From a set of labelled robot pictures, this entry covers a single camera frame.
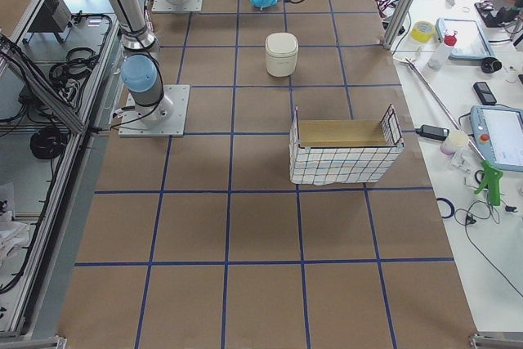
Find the white trash can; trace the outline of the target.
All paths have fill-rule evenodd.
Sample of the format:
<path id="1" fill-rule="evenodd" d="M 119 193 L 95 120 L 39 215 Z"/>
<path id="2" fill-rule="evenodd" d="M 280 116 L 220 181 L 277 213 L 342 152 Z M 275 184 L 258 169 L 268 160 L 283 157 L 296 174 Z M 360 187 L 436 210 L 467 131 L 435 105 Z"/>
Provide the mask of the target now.
<path id="1" fill-rule="evenodd" d="M 266 70 L 277 78 L 288 77 L 296 69 L 298 54 L 297 38 L 290 33 L 272 33 L 266 37 Z"/>

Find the yellow tape roll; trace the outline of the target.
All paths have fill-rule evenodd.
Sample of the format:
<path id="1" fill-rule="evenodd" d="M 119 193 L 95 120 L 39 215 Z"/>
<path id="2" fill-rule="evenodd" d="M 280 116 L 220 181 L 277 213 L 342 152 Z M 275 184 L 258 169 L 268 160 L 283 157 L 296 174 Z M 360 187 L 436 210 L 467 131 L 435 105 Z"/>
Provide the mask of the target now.
<path id="1" fill-rule="evenodd" d="M 419 43 L 428 43 L 435 33 L 435 26 L 431 22 L 420 20 L 410 31 L 410 37 Z"/>

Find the red cap squeeze bottle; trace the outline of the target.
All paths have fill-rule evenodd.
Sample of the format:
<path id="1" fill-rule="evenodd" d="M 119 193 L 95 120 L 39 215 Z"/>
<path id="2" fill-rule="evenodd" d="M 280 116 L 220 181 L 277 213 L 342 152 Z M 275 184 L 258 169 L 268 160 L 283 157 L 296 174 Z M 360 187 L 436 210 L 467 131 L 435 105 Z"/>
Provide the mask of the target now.
<path id="1" fill-rule="evenodd" d="M 449 56 L 457 43 L 456 34 L 456 31 L 453 33 L 450 33 L 449 31 L 445 32 L 445 36 L 439 47 L 434 51 L 427 62 L 430 69 L 440 70 L 444 63 L 449 59 Z"/>

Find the teach pendant far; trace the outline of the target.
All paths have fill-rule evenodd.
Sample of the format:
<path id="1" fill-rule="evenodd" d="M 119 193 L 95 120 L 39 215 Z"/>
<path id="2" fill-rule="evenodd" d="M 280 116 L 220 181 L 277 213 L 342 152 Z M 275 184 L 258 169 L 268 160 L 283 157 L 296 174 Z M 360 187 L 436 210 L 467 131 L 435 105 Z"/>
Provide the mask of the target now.
<path id="1" fill-rule="evenodd" d="M 473 61 L 494 56 L 494 51 L 476 20 L 438 18 L 436 32 L 440 39 L 445 34 L 456 33 L 457 43 L 449 55 L 451 60 Z"/>

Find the teach pendant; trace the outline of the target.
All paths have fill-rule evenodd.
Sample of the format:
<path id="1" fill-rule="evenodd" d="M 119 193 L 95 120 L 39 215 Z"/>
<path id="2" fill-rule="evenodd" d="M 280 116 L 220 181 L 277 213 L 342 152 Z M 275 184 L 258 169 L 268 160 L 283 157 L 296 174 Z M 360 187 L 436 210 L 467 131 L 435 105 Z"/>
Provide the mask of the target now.
<path id="1" fill-rule="evenodd" d="M 456 33 L 457 43 L 449 55 L 451 60 L 473 61 L 494 56 L 494 51 L 476 20 L 438 18 L 436 32 L 440 39 L 445 34 Z"/>
<path id="2" fill-rule="evenodd" d="M 522 110 L 500 105 L 471 107 L 478 150 L 496 168 L 522 171 Z"/>

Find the black power adapter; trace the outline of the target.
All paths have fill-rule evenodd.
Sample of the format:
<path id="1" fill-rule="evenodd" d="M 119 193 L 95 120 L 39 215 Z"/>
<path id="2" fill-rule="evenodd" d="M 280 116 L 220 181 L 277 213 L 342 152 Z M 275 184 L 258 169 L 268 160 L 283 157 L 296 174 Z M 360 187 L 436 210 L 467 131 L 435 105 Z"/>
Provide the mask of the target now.
<path id="1" fill-rule="evenodd" d="M 449 135 L 449 129 L 427 124 L 423 124 L 419 128 L 416 128 L 415 132 L 421 137 L 437 141 L 444 141 Z"/>

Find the grey control box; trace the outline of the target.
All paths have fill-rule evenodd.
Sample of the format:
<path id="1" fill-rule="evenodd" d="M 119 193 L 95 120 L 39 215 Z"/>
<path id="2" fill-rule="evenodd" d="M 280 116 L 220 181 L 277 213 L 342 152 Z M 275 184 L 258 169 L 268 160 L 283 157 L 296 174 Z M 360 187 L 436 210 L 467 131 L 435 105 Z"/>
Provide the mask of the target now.
<path id="1" fill-rule="evenodd" d="M 29 27 L 29 34 L 53 34 L 59 43 L 69 36 L 72 14 L 64 0 L 44 0 Z"/>

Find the white round container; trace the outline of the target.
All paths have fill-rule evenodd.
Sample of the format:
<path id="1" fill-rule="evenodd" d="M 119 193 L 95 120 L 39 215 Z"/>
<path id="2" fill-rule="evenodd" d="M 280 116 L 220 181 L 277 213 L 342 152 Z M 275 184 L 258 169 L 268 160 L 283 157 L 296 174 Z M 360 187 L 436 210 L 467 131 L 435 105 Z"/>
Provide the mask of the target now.
<path id="1" fill-rule="evenodd" d="M 440 145 L 440 151 L 446 155 L 454 155 L 469 143 L 468 135 L 461 130 L 451 130 Z"/>

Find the teach pendant near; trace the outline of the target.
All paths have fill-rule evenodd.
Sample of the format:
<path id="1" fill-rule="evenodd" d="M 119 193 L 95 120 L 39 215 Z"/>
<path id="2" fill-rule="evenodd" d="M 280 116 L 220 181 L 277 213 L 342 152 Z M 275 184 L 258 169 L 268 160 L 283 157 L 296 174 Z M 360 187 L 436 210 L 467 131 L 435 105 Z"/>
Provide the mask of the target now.
<path id="1" fill-rule="evenodd" d="M 496 168 L 522 171 L 522 110 L 500 105 L 471 107 L 478 150 Z"/>

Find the green handled grabber tool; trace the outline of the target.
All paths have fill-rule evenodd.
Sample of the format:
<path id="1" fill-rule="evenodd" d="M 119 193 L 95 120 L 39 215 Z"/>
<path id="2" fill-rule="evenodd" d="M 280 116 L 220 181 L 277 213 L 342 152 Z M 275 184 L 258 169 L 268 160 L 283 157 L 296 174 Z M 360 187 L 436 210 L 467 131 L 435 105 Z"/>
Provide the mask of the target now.
<path id="1" fill-rule="evenodd" d="M 414 62 L 409 58 L 404 58 L 400 61 L 406 64 L 410 70 L 420 79 L 423 86 L 430 92 L 438 106 L 443 110 L 446 117 L 453 124 L 454 128 L 460 132 L 463 131 L 459 121 L 450 113 L 444 102 L 437 96 L 436 91 L 432 88 L 430 83 L 422 75 L 421 71 L 417 68 Z M 487 158 L 479 151 L 476 143 L 467 135 L 467 143 L 470 149 L 479 158 L 483 170 L 483 178 L 478 188 L 475 190 L 475 194 L 478 195 L 481 191 L 487 190 L 487 201 L 493 206 L 499 206 L 501 204 L 501 193 L 500 193 L 500 180 L 503 177 L 503 171 L 495 168 Z"/>

